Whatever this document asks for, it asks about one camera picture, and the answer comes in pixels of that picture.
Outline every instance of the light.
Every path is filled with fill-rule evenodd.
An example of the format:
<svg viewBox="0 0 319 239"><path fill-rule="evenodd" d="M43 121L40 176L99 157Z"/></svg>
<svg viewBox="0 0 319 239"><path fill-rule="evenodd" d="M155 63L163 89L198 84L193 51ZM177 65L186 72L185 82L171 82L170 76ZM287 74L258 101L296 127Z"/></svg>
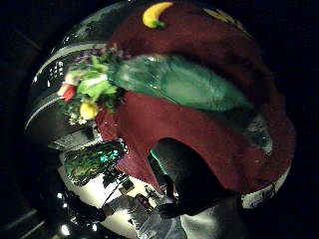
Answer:
<svg viewBox="0 0 319 239"><path fill-rule="evenodd" d="M61 226L61 232L65 236L70 236L70 231L67 225L62 225Z"/></svg>
<svg viewBox="0 0 319 239"><path fill-rule="evenodd" d="M93 231L98 231L97 224L93 224L93 225L92 225L92 230L93 230Z"/></svg>

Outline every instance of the green fabric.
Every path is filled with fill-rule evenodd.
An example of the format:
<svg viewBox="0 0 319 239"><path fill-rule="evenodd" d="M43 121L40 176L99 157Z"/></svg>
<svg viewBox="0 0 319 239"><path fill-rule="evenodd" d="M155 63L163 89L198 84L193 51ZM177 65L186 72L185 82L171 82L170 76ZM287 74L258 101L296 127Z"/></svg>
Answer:
<svg viewBox="0 0 319 239"><path fill-rule="evenodd" d="M244 94L215 72L180 57L139 56L124 61L115 85L198 110L253 109Z"/></svg>
<svg viewBox="0 0 319 239"><path fill-rule="evenodd" d="M127 91L200 110L232 126L267 154L272 151L258 110L235 85L212 70L177 56L144 55L121 62L110 79ZM257 116L261 124L251 129Z"/></svg>

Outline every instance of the flower arrangement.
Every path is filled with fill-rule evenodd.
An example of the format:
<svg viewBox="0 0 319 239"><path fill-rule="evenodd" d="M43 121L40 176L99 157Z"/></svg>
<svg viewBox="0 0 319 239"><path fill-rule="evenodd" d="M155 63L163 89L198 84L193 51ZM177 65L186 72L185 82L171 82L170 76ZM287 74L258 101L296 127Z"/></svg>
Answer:
<svg viewBox="0 0 319 239"><path fill-rule="evenodd" d="M70 124L82 124L92 120L107 107L114 112L122 91L112 84L114 68L131 56L117 46L105 47L79 56L70 66L58 95L62 113L69 117Z"/></svg>
<svg viewBox="0 0 319 239"><path fill-rule="evenodd" d="M99 142L68 151L64 167L71 182L83 186L100 173L108 175L127 152L128 147L122 139Z"/></svg>

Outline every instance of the bouquet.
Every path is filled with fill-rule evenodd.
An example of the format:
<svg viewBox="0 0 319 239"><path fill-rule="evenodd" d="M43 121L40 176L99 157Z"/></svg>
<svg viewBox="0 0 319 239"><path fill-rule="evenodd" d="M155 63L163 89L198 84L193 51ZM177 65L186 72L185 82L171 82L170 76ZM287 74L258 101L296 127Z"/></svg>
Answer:
<svg viewBox="0 0 319 239"><path fill-rule="evenodd" d="M62 113L70 124L92 120L103 108L114 112L122 91L112 84L114 68L131 56L117 46L106 45L79 56L69 68L58 95L63 99Z"/></svg>

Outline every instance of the yellow flower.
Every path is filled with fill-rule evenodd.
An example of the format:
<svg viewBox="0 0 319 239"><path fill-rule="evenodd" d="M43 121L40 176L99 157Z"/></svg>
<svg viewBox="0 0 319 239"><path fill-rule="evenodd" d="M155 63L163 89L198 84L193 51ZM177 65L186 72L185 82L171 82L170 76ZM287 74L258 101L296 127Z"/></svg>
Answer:
<svg viewBox="0 0 319 239"><path fill-rule="evenodd" d="M92 120L98 114L99 108L94 103L82 103L80 107L80 115L84 120Z"/></svg>

